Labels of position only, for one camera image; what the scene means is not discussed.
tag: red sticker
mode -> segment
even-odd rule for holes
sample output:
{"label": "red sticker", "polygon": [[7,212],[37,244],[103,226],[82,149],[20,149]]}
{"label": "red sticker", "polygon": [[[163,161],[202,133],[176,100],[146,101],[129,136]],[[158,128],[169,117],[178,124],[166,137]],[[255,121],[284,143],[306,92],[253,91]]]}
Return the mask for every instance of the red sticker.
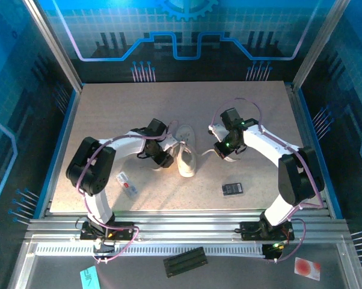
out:
{"label": "red sticker", "polygon": [[320,264],[296,257],[295,273],[320,281]]}

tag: cyan sticky note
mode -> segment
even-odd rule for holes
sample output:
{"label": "cyan sticky note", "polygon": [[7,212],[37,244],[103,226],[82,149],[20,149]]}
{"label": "cyan sticky note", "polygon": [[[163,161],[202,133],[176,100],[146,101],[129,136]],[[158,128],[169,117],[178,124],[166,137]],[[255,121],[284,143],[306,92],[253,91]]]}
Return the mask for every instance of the cyan sticky note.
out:
{"label": "cyan sticky note", "polygon": [[96,266],[83,270],[79,274],[83,289],[100,289]]}

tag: white sneaker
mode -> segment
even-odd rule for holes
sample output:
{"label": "white sneaker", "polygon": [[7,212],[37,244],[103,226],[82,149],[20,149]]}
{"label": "white sneaker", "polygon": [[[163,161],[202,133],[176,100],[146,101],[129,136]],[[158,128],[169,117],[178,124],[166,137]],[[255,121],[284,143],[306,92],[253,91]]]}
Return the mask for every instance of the white sneaker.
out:
{"label": "white sneaker", "polygon": [[196,154],[194,151],[195,135],[191,126],[182,125],[174,136],[180,142],[177,163],[180,175],[190,178],[195,175]]}

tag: beige tabletop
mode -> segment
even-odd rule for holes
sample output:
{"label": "beige tabletop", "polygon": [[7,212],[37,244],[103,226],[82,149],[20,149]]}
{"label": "beige tabletop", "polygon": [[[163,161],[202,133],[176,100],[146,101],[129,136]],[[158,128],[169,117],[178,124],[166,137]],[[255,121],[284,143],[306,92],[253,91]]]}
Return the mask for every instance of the beige tabletop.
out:
{"label": "beige tabletop", "polygon": [[[82,139],[111,138],[147,126],[153,118],[165,124],[176,119],[189,124],[196,135],[196,150],[213,148],[216,139],[207,127],[225,101],[246,97],[263,111],[263,125],[291,144],[302,146],[295,118],[282,81],[267,82],[165,82],[85,85],[58,177],[51,212],[85,211],[65,171]],[[256,108],[236,101],[219,113],[236,107],[243,119],[258,119]],[[267,208],[278,196],[277,168],[248,148],[229,163],[215,153],[198,157],[197,173],[183,178],[176,161],[169,169],[154,171],[152,160],[132,155],[114,164],[106,193],[113,210],[217,210]],[[130,199],[116,180],[124,171],[139,193]],[[224,197],[221,184],[240,182],[244,194]]]}

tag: ventilation grille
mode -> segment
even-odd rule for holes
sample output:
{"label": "ventilation grille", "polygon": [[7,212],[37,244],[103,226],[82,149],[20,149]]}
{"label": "ventilation grille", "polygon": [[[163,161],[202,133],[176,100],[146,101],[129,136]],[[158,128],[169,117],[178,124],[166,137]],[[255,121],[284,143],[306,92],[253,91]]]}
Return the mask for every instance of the ventilation grille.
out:
{"label": "ventilation grille", "polygon": [[[117,246],[117,252],[123,246]],[[203,247],[207,256],[259,256],[262,255],[261,244],[219,244],[219,245],[183,245],[183,244],[133,244],[125,252],[126,256],[172,256],[185,253],[189,250]],[[93,244],[38,244],[35,252],[39,256],[92,256]]]}

